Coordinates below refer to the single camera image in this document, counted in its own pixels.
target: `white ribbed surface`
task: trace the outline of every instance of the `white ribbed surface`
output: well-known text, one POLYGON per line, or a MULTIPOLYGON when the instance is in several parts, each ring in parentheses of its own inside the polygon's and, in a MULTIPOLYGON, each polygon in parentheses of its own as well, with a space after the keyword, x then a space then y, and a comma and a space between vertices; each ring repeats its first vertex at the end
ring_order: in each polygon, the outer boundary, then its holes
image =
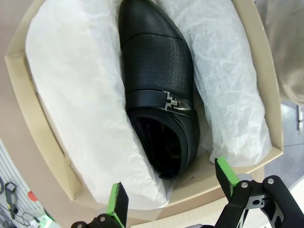
MULTIPOLYGON (((43 210, 42 205, 39 202, 32 202, 28 198, 29 187, 26 185, 13 161, 11 160, 8 152, 6 151, 1 139, 0 139, 0 177, 2 177, 4 183, 13 182, 17 185, 17 208, 19 209, 19 215, 22 215, 24 211, 35 213, 43 210)), ((0 195, 0 204, 7 208, 5 193, 0 195)), ((14 222, 19 228, 25 227, 17 222, 14 222)))

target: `white tissue paper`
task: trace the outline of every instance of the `white tissue paper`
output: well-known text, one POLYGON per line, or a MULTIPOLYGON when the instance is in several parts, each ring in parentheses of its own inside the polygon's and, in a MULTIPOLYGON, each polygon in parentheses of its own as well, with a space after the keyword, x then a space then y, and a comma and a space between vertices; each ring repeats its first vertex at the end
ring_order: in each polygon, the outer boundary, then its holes
POLYGON ((264 106, 242 22, 230 0, 156 0, 184 35, 212 130, 210 161, 260 162, 271 150, 264 106))
POLYGON ((122 182, 131 209, 167 205, 125 112, 120 0, 46 0, 26 40, 30 69, 69 158, 97 202, 122 182))

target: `shoe insole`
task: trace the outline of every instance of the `shoe insole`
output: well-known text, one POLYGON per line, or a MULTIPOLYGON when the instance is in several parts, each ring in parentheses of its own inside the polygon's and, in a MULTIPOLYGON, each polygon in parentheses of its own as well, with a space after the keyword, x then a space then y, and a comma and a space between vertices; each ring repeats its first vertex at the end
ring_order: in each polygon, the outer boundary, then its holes
POLYGON ((150 162, 157 169, 178 173, 181 165, 181 144, 177 134, 161 122, 141 117, 136 120, 149 151, 150 162))

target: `red round object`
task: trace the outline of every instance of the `red round object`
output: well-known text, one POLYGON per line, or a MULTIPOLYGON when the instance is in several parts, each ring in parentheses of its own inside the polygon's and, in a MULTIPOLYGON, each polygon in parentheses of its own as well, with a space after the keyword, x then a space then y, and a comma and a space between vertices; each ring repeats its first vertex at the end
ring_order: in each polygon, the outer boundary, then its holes
POLYGON ((38 201, 38 199, 36 198, 36 196, 34 195, 34 193, 32 191, 28 192, 28 198, 33 202, 38 201))

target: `shoebox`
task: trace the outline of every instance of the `shoebox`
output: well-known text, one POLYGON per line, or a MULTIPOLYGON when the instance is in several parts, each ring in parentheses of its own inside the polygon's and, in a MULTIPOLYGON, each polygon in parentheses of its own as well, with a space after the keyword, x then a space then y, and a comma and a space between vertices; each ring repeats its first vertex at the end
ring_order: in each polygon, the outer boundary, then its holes
MULTIPOLYGON (((77 170, 64 153, 58 134, 50 126, 43 101, 35 90, 25 54, 31 19, 44 0, 34 0, 16 30, 5 56, 8 75, 3 75, 3 99, 9 105, 9 131, 0 134, 21 175, 46 210, 62 227, 75 221, 90 222, 104 207, 98 204, 77 170)), ((258 165, 235 168, 236 173, 253 173, 283 153, 281 107, 275 67, 266 34, 252 0, 233 0, 244 25, 257 73, 259 94, 273 148, 258 165)), ((176 215, 224 196, 215 167, 206 153, 176 181, 167 207, 154 211, 130 210, 128 226, 176 215)))

